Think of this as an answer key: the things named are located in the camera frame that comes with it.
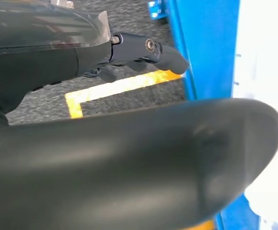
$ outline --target gray carpet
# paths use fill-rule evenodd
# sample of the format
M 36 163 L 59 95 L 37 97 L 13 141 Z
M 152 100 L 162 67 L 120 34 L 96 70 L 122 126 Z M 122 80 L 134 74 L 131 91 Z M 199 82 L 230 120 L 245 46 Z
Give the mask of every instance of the gray carpet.
M 77 9 L 88 12 L 107 10 L 109 20 L 116 31 L 150 36 L 164 44 L 172 45 L 170 29 L 165 21 L 150 20 L 147 0 L 75 0 Z M 156 70 L 149 66 L 146 72 Z M 129 68 L 116 68 L 119 79 L 141 73 Z M 60 85 L 46 86 L 27 95 L 15 111 L 8 115 L 10 123 L 24 124 L 69 119 L 64 95 L 68 92 L 104 84 L 100 79 L 79 78 Z M 82 103 L 85 116 L 128 109 L 167 104 L 184 100 L 182 80 L 175 80 L 144 89 L 125 92 L 108 98 Z

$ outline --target yellow floor line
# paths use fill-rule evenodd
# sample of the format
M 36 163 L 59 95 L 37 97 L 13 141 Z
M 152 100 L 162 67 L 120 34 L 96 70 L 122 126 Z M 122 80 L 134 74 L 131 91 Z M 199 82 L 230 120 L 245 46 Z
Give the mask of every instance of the yellow floor line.
M 147 86 L 152 86 L 167 81 L 172 81 L 181 78 L 171 71 L 155 71 L 147 74 L 137 75 L 135 77 L 117 80 L 113 83 L 106 83 L 94 86 L 88 89 L 70 92 L 65 95 L 67 104 L 71 118 L 83 117 L 81 103 L 97 100 L 104 97 L 136 90 Z
M 202 224 L 199 224 L 196 227 L 188 228 L 188 229 L 184 229 L 184 230 L 215 230 L 216 227 L 214 226 L 214 221 L 209 220 L 204 222 Z

